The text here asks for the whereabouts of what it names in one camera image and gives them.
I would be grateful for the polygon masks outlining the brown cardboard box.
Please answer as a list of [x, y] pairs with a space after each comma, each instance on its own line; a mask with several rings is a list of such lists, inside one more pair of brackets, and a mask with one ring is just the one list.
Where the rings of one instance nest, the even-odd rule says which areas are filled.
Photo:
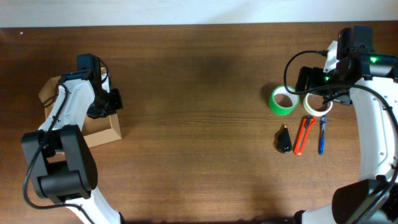
[[[39, 92], [39, 98], [42, 103], [53, 96], [54, 93], [61, 92], [63, 95], [65, 94], [62, 86], [56, 87], [60, 78], [61, 76], [58, 76], [47, 80]], [[93, 88], [89, 87], [89, 81], [77, 79], [66, 81], [65, 85], [71, 94], [68, 96], [67, 103], [53, 130], [58, 130], [66, 124], [78, 124], [88, 147], [99, 146], [122, 139], [117, 113], [97, 119], [86, 115], [89, 107], [88, 100], [94, 100]], [[52, 116], [55, 116], [57, 112], [53, 108], [59, 109], [63, 99], [64, 96], [61, 96], [60, 100], [57, 100], [57, 96], [55, 96], [55, 102], [44, 109], [45, 121], [39, 129], [48, 130]]]

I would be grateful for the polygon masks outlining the green tape roll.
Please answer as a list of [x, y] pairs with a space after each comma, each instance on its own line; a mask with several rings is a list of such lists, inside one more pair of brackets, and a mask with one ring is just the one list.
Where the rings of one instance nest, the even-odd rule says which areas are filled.
[[298, 95], [291, 94], [283, 85], [273, 90], [269, 98], [269, 108], [277, 115], [285, 116], [291, 114], [299, 104]]

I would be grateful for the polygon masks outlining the white tape roll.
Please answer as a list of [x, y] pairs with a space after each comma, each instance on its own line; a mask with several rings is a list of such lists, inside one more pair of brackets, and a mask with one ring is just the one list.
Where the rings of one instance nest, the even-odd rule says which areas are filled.
[[305, 111], [312, 116], [321, 117], [329, 113], [333, 107], [333, 102], [323, 103], [320, 96], [308, 93], [303, 100]]

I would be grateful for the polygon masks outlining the black glue bottle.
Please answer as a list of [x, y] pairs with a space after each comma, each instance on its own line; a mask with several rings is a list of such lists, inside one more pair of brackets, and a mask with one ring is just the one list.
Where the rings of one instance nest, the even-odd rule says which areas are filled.
[[280, 130], [277, 132], [277, 144], [276, 148], [281, 153], [289, 153], [292, 150], [292, 141], [290, 138], [289, 130], [285, 124], [283, 124]]

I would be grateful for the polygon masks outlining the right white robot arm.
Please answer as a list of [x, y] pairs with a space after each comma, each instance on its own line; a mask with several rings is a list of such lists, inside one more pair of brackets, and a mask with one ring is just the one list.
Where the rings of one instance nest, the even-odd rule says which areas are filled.
[[341, 30], [321, 55], [325, 66], [302, 67], [295, 94], [354, 106], [360, 175], [330, 205], [297, 212], [294, 223], [397, 223], [397, 57], [375, 53], [366, 26]]

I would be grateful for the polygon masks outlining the orange utility knife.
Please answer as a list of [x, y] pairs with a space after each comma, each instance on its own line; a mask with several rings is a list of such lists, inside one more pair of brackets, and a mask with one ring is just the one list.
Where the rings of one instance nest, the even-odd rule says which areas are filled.
[[311, 130], [315, 122], [316, 118], [314, 116], [303, 117], [302, 122], [300, 123], [298, 135], [296, 137], [296, 142], [294, 146], [294, 153], [296, 155], [302, 155], [309, 131]]

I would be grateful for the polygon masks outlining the blue pen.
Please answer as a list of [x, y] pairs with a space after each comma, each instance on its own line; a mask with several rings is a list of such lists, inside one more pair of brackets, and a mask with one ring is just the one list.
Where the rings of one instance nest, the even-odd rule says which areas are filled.
[[320, 139], [319, 139], [319, 145], [318, 145], [319, 155], [323, 154], [324, 147], [325, 147], [326, 121], [327, 121], [327, 116], [323, 115], [320, 120]]

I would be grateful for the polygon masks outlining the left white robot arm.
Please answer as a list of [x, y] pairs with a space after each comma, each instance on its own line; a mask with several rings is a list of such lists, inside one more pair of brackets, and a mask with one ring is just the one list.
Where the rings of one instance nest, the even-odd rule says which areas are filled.
[[21, 139], [27, 161], [22, 194], [37, 210], [68, 208], [83, 223], [124, 223], [98, 188], [98, 170], [83, 134], [85, 118], [106, 118], [123, 108], [119, 90], [111, 88], [106, 64], [96, 55], [76, 57], [77, 69], [64, 73], [53, 96], [43, 102], [52, 110], [37, 131]]

